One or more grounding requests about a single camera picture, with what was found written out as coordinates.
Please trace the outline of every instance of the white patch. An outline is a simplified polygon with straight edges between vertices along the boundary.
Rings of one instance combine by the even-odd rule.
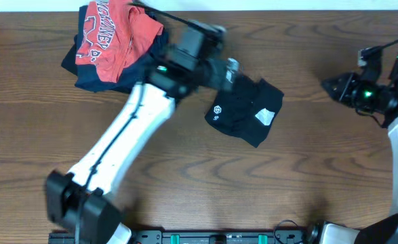
[[[219,113],[221,113],[221,107],[220,106],[215,106],[214,107],[214,113],[217,115],[217,114],[219,114]]]
[[[274,112],[268,111],[266,108],[264,108],[256,114],[256,118],[258,118],[262,124],[270,125],[274,115]]]

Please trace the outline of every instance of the dark blue garment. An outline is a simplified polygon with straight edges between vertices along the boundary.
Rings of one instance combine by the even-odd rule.
[[[71,50],[69,50],[66,57],[63,59],[62,67],[72,74],[78,76],[78,80],[75,83],[75,86],[78,88],[91,92],[114,90],[127,94],[130,93],[132,87],[137,81],[143,81],[146,79],[144,76],[144,68],[155,61],[153,57],[157,56],[168,43],[169,35],[167,31],[164,29],[161,35],[155,37],[153,44],[149,50],[143,54],[143,56],[141,56],[131,66],[123,69],[117,83],[102,82],[98,77],[98,73],[96,72],[96,66],[93,64],[75,64],[77,50],[80,48],[81,43],[83,42],[83,27],[86,12],[87,6],[79,8],[78,35],[76,35],[74,38],[74,46],[72,46]],[[153,13],[148,13],[148,15],[156,20]]]

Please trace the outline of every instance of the wood grain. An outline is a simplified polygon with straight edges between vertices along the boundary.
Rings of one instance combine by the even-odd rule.
[[[319,81],[351,70],[357,50],[398,38],[398,12],[176,12],[228,30],[223,56],[285,93],[259,148],[203,119],[200,89],[150,139],[127,174],[119,207],[173,229],[264,229],[317,218],[353,228],[386,217],[392,157],[386,131],[331,102]],[[172,36],[181,25],[167,24]],[[43,183],[97,141],[127,96],[73,86],[60,67],[77,13],[0,13],[0,243],[46,243]],[[384,75],[398,51],[384,54]]]

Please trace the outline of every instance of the green indicator light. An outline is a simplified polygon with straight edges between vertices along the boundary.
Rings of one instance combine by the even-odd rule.
[[[166,72],[166,71],[167,71],[167,68],[160,65],[160,66],[157,67],[157,70],[161,70],[161,71],[163,71],[163,72]]]
[[[365,91],[364,92],[364,97],[365,98],[370,98],[370,96],[372,96],[372,92],[371,91]]]

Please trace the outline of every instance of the folded clothing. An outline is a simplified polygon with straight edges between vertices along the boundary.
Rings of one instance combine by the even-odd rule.
[[[75,56],[77,54],[77,48],[81,47],[84,39],[84,22],[87,13],[87,6],[79,8],[79,19],[78,19],[78,35],[75,36],[75,44],[67,53],[66,57],[62,61],[62,67],[74,75],[78,75],[78,80],[75,84],[76,87],[85,89],[91,92],[101,92],[105,90],[115,90],[118,92],[130,93],[131,88],[137,81],[145,79],[143,68],[153,63],[154,56],[157,56],[164,46],[167,44],[169,35],[165,29],[161,35],[157,35],[153,40],[152,45],[137,61],[132,65],[122,70],[119,80],[116,83],[103,82],[99,79],[94,64],[75,64]],[[153,20],[156,20],[155,15],[152,12],[148,13],[148,16]]]
[[[137,61],[163,31],[163,25],[143,8],[129,3],[132,0],[89,3],[75,63],[94,64],[101,81],[116,83],[122,70]]]
[[[280,111],[283,92],[264,79],[254,83],[240,75],[232,92],[218,92],[205,120],[218,131],[258,147]]]

